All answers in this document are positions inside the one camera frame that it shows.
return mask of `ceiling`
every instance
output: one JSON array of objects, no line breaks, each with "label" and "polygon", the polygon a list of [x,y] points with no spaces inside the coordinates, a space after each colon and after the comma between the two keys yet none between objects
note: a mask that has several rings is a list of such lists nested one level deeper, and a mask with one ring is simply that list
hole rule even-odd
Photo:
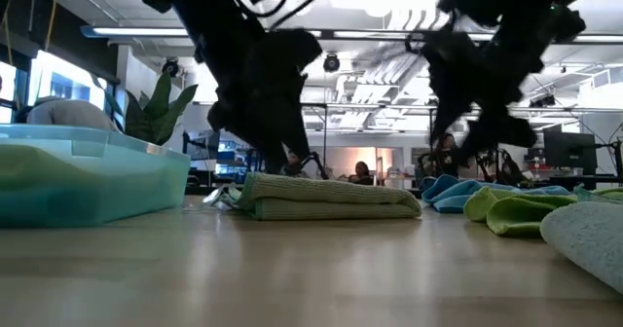
[{"label": "ceiling", "polygon": [[[141,0],[58,0],[71,12],[92,25],[181,27],[173,12],[161,15],[145,6]],[[278,0],[265,0],[257,10],[271,9]],[[289,0],[282,12],[264,20],[270,25],[302,0]],[[444,18],[435,10],[436,0],[316,0],[301,15],[283,26],[334,29],[412,29],[437,28]],[[580,11],[587,23],[587,32],[623,33],[623,0],[578,0],[574,9]],[[464,28],[478,31],[476,24],[467,22]],[[194,48],[186,39],[143,39],[132,41],[134,53],[153,63],[162,63],[168,56],[177,56],[188,71],[196,64],[191,58]],[[431,94],[427,87],[425,61],[405,54],[400,43],[378,41],[323,41],[327,53],[337,53],[342,66],[338,73],[322,70],[324,56],[307,68],[310,74],[303,100],[324,101],[327,98],[343,103],[423,104]],[[555,90],[566,102],[577,97],[578,84],[607,68],[623,63],[623,46],[552,46],[543,56],[548,65],[543,73],[529,77],[522,90],[527,98]],[[404,118],[404,112],[332,112],[337,118],[331,127],[370,127],[379,121],[389,127],[413,124]],[[315,121],[316,112],[307,112],[306,120]]]}]

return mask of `green towel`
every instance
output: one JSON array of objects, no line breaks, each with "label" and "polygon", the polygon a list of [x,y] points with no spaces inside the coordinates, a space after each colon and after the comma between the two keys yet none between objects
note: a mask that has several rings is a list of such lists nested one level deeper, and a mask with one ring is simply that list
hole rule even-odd
[{"label": "green towel", "polygon": [[417,218],[421,207],[409,192],[386,187],[354,185],[247,174],[241,194],[230,194],[235,207],[258,220],[321,220]]},{"label": "green towel", "polygon": [[521,195],[483,187],[463,209],[474,222],[486,222],[499,236],[538,236],[541,220],[552,210],[575,203],[575,196]]}]

